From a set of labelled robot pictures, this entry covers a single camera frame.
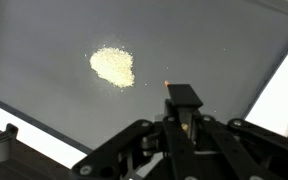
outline yellow granular material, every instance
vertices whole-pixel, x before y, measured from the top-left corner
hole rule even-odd
[[[100,78],[120,88],[133,86],[133,57],[126,51],[117,48],[102,48],[90,59],[91,68]]]

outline gray surface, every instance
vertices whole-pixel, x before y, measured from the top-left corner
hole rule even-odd
[[[104,44],[133,53],[134,87],[90,69]],[[162,113],[165,80],[241,117],[286,49],[288,15],[243,0],[0,1],[0,100],[95,148]]]

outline gray tray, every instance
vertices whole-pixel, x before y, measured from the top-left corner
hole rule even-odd
[[[134,55],[134,87],[91,70],[103,45]],[[89,152],[161,114],[165,80],[190,83],[203,113],[243,118],[287,53],[282,0],[0,0],[0,107]]]

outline small orange object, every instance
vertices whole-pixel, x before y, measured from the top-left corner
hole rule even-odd
[[[164,84],[165,84],[165,86],[167,87],[167,86],[170,84],[170,82],[168,82],[168,80],[166,80],[166,81],[164,82]]]

